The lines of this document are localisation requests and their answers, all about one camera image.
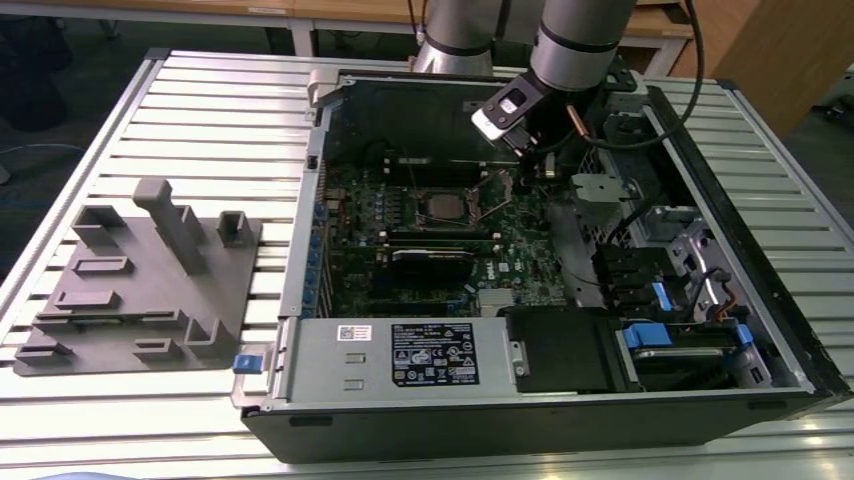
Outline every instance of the barcode sticker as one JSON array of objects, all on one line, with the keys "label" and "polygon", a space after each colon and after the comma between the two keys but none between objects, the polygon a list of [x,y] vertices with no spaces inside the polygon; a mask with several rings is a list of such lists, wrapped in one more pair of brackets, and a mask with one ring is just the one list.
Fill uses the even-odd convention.
[{"label": "barcode sticker", "polygon": [[370,342],[372,341],[372,325],[339,325],[338,341],[339,342]]}]

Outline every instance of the wooden table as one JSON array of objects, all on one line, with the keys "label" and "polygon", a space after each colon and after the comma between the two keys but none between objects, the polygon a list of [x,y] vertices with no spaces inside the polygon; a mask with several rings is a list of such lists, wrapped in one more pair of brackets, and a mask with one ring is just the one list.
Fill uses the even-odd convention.
[{"label": "wooden table", "polygon": [[[421,5],[414,0],[417,21]],[[0,13],[289,28],[303,57],[317,56],[318,30],[413,32],[406,0],[17,0],[0,1]],[[668,75],[690,38],[690,26],[648,6],[636,10],[621,44],[654,49],[645,74]]]}]

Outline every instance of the gray plastic holder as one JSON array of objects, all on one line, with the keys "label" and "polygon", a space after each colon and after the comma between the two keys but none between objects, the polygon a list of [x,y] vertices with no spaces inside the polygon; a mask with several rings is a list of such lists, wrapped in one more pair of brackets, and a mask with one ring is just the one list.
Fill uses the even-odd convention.
[{"label": "gray plastic holder", "polygon": [[262,223],[243,212],[197,218],[170,183],[141,180],[151,218],[87,206],[81,243],[17,355],[19,375],[229,368]]}]

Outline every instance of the sticker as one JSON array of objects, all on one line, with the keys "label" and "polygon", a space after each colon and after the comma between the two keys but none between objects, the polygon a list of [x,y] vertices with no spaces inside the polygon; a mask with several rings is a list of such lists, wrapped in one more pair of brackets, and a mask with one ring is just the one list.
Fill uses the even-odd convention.
[{"label": "sticker", "polygon": [[478,385],[472,323],[393,324],[392,369],[398,387]]},{"label": "sticker", "polygon": [[338,341],[339,342],[370,342],[372,341],[372,325],[339,325]]},{"label": "sticker", "polygon": [[250,13],[267,13],[271,15],[286,15],[289,11],[285,8],[262,8],[262,7],[249,7]]}]

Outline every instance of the white label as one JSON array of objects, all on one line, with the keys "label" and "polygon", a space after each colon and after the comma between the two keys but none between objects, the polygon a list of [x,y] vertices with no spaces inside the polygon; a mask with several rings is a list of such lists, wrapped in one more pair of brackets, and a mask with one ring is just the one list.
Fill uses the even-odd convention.
[{"label": "white label", "polygon": [[339,325],[338,341],[339,342],[370,342],[372,341],[372,325]]},{"label": "white label", "polygon": [[250,7],[247,10],[250,11],[250,13],[270,13],[273,15],[285,15],[289,13],[283,8]]}]

